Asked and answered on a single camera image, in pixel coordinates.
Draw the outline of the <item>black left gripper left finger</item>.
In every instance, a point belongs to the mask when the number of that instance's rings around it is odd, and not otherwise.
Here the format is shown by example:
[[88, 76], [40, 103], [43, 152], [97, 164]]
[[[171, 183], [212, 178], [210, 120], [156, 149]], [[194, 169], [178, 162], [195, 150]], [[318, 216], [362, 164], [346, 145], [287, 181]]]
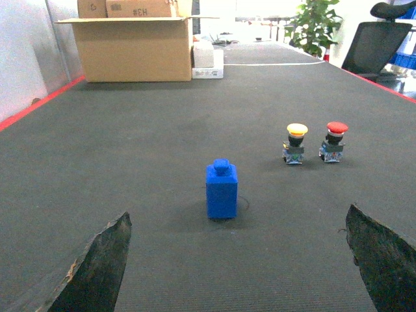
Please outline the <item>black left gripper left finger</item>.
[[128, 212], [86, 245], [47, 301], [48, 311], [114, 311], [131, 240]]

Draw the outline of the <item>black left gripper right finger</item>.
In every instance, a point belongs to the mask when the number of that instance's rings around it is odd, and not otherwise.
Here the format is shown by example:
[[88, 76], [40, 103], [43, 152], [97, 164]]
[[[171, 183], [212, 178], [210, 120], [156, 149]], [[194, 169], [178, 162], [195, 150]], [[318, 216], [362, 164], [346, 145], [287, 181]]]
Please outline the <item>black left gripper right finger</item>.
[[346, 241], [377, 311], [415, 311], [415, 243], [352, 204]]

